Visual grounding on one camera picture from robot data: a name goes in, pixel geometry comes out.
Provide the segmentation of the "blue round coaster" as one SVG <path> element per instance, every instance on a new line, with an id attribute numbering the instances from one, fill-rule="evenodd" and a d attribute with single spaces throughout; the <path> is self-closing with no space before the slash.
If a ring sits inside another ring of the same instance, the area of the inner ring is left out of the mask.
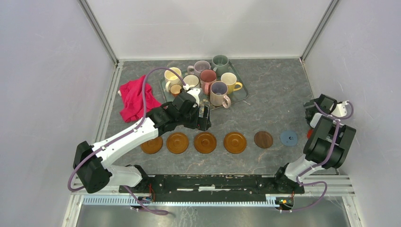
<path id="1" fill-rule="evenodd" d="M 279 137 L 281 143 L 288 147 L 294 147 L 298 143 L 298 136 L 295 131 L 284 131 Z"/>

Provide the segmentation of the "white black-rimmed mug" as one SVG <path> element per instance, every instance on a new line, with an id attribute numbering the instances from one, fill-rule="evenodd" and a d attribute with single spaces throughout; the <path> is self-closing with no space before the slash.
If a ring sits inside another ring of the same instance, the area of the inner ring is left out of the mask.
<path id="1" fill-rule="evenodd" d="M 183 78 L 183 81 L 186 85 L 189 86 L 189 88 L 200 88 L 200 79 L 196 75 L 186 75 Z"/>

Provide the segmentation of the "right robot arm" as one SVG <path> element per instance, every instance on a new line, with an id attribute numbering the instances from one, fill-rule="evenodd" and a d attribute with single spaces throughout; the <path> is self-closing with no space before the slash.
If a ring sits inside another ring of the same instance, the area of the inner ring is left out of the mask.
<path id="1" fill-rule="evenodd" d="M 276 172 L 273 187 L 279 193 L 303 185 L 303 179 L 316 171 L 341 167 L 357 132 L 342 123 L 354 113 L 354 106 L 349 100 L 339 102 L 321 94 L 303 107 L 306 122 L 313 131 L 302 156 Z"/>

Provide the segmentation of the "wooden coaster one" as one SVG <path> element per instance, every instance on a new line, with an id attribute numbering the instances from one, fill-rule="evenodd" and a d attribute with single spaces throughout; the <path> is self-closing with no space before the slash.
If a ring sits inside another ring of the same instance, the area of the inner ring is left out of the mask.
<path id="1" fill-rule="evenodd" d="M 181 154 L 185 152 L 189 146 L 188 137 L 181 133 L 172 133 L 166 141 L 167 149 L 173 154 Z"/>

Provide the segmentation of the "wooden coaster five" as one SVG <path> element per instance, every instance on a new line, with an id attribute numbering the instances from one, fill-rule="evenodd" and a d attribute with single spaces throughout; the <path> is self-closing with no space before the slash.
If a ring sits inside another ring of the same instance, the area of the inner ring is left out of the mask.
<path id="1" fill-rule="evenodd" d="M 229 153 L 240 154 L 246 149 L 247 140 L 239 132 L 230 132 L 224 137 L 223 145 Z"/>

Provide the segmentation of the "dark walnut coaster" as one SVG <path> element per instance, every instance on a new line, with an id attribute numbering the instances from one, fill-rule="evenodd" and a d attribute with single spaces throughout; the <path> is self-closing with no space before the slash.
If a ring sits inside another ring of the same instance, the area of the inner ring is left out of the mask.
<path id="1" fill-rule="evenodd" d="M 263 149 L 273 145 L 273 136 L 267 131 L 259 131 L 254 135 L 254 143 Z"/>

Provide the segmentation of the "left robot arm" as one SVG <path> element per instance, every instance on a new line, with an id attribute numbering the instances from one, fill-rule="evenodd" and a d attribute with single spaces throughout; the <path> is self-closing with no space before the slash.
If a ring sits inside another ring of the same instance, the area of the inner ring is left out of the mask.
<path id="1" fill-rule="evenodd" d="M 200 109 L 194 95 L 183 91 L 172 102 L 151 109 L 138 122 L 101 142 L 90 145 L 87 141 L 77 145 L 73 173 L 82 186 L 70 191 L 85 189 L 95 193 L 107 185 L 125 185 L 136 192 L 148 188 L 148 179 L 138 166 L 115 166 L 114 162 L 137 146 L 173 131 L 177 126 L 206 131 L 211 127 L 209 106 Z"/>

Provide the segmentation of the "pink mug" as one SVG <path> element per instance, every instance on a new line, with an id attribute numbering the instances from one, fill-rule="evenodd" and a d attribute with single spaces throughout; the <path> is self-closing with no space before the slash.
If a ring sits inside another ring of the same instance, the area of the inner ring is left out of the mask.
<path id="1" fill-rule="evenodd" d="M 210 94 L 211 85 L 217 80 L 214 70 L 206 69 L 200 73 L 200 87 L 205 95 Z"/>

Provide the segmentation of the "wooden coaster three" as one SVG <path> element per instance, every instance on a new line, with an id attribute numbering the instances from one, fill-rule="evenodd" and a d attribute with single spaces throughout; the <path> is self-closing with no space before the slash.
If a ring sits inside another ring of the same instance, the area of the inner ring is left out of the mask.
<path id="1" fill-rule="evenodd" d="M 162 146 L 163 139 L 161 137 L 157 137 L 142 143 L 140 148 L 146 154 L 155 154 L 162 148 Z"/>

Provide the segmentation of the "red round coaster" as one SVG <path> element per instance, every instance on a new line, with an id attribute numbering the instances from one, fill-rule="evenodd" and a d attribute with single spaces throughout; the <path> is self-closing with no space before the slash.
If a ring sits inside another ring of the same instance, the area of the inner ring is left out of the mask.
<path id="1" fill-rule="evenodd" d="M 313 129 L 310 129 L 310 130 L 307 132 L 306 137 L 307 137 L 308 139 L 310 139 L 310 137 L 311 137 L 313 131 L 314 131 Z"/>

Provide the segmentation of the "wooden coaster two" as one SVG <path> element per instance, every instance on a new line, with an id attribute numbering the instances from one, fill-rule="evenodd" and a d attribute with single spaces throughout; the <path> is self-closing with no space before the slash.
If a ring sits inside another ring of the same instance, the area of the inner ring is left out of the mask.
<path id="1" fill-rule="evenodd" d="M 217 139 L 209 132 L 199 133 L 194 138 L 194 147 L 202 154 L 211 153 L 217 147 Z"/>

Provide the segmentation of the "beige pink-handled mug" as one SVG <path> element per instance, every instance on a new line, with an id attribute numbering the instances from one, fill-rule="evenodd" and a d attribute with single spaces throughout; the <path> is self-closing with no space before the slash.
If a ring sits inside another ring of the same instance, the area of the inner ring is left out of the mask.
<path id="1" fill-rule="evenodd" d="M 210 86 L 210 102 L 216 107 L 223 106 L 228 109 L 231 99 L 227 95 L 228 86 L 222 81 L 216 81 Z"/>

